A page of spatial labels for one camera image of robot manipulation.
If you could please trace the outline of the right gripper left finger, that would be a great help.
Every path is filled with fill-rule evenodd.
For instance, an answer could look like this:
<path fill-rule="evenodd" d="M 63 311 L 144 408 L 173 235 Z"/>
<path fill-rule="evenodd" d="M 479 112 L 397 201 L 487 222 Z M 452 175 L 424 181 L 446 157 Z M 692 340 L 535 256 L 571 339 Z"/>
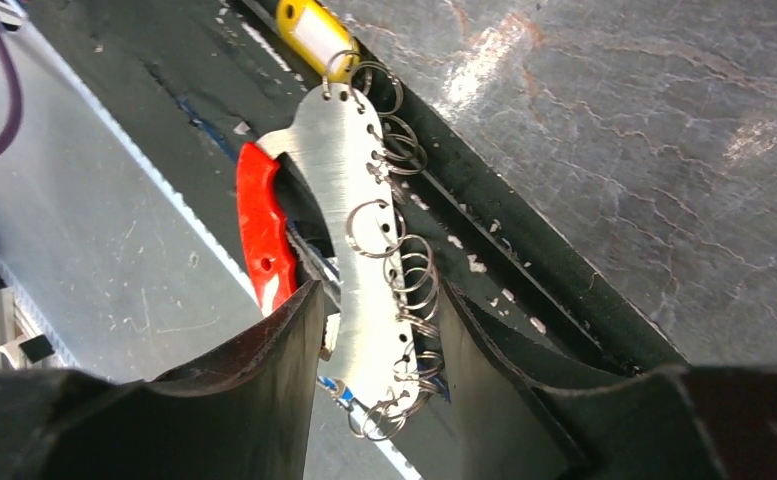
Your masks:
<path fill-rule="evenodd" d="M 152 381 L 0 371 L 0 479 L 299 479 L 324 293 Z"/>

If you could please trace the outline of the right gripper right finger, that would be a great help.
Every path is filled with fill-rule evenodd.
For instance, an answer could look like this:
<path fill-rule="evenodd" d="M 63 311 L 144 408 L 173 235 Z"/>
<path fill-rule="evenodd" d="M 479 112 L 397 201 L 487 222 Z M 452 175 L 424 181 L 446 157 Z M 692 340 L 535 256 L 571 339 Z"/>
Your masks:
<path fill-rule="evenodd" d="M 440 335 L 464 479 L 777 479 L 777 367 L 618 376 L 444 284 Z"/>

